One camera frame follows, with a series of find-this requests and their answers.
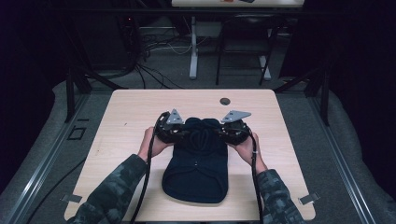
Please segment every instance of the camouflage sleeve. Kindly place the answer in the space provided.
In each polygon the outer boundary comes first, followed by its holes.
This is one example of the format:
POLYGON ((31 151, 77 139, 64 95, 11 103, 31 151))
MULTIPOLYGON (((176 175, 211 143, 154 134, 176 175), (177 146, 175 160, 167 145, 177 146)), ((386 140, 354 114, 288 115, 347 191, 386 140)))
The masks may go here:
POLYGON ((257 178, 264 199, 265 224, 305 223, 276 170, 261 172, 257 178))
POLYGON ((67 223, 120 223, 146 166, 133 154, 102 181, 67 223))

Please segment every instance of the navy blue fabric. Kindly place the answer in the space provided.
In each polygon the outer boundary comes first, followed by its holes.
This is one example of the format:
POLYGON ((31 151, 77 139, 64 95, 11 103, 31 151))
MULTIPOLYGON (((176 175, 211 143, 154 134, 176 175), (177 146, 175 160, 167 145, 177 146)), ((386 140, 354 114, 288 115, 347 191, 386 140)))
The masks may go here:
POLYGON ((228 150, 213 131, 216 119, 189 118, 190 132, 174 146, 173 158, 163 174, 163 191, 193 203, 220 203, 228 191, 228 150))

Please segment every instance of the table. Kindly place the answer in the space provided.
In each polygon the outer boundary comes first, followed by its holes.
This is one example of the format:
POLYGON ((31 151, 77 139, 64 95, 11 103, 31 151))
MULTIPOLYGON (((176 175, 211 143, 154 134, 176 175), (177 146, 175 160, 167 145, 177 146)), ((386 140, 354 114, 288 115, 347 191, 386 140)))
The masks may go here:
MULTIPOLYGON (((304 0, 255 0, 253 3, 247 3, 240 0, 233 0, 232 2, 224 0, 172 0, 173 7, 303 7, 304 0)), ((265 58, 260 57, 260 64, 265 64, 265 58)), ((190 79, 197 78, 198 67, 198 49, 196 41, 196 20, 191 17, 191 63, 190 63, 190 79)), ((270 80, 271 76, 269 70, 265 71, 265 80, 270 80)))
MULTIPOLYGON (((137 153, 144 130, 153 126, 164 111, 175 108, 183 120, 190 117, 221 120, 230 110, 250 112, 243 121, 260 137, 262 155, 269 168, 278 171, 291 198, 306 220, 315 217, 312 203, 298 198, 308 195, 299 162, 276 96, 271 90, 120 90, 114 91, 73 194, 80 203, 70 202, 64 217, 69 219, 89 194, 121 162, 137 153), (230 99, 229 105, 219 100, 230 99)), ((163 192, 163 172, 172 158, 167 148, 152 159, 145 199, 136 221, 250 221, 259 212, 250 167, 229 147, 229 190, 221 203, 187 203, 163 192)), ((124 221, 131 219, 143 185, 138 185, 124 221)))

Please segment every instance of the person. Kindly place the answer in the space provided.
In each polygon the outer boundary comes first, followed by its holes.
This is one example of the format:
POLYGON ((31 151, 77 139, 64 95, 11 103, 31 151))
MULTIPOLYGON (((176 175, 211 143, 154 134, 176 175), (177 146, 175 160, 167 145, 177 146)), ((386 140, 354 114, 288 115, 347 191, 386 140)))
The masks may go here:
MULTIPOLYGON (((67 223, 121 223, 134 191, 146 172, 149 142, 154 128, 149 127, 136 154, 132 154, 121 163, 102 183, 90 194, 74 217, 67 223)), ((305 223, 297 207, 290 198, 288 188, 274 169, 268 169, 260 153, 259 137, 252 134, 258 151, 256 160, 256 175, 260 193, 264 201, 264 223, 305 223)), ((157 136, 154 137, 152 157, 159 155, 167 147, 157 136)), ((253 140, 233 146, 239 156, 250 166, 252 164, 253 140)))

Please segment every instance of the handheld controller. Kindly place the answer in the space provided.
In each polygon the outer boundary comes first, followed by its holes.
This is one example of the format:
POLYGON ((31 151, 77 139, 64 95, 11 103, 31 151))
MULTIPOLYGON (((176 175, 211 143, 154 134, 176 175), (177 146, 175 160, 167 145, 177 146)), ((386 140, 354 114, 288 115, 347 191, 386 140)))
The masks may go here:
MULTIPOLYGON (((222 120, 219 130, 214 130, 225 143, 239 145, 249 137, 249 127, 242 118, 251 114, 242 111, 230 111, 222 120)), ((164 112, 156 128, 156 134, 165 143, 176 143, 188 134, 182 131, 183 120, 175 109, 171 113, 164 112)))

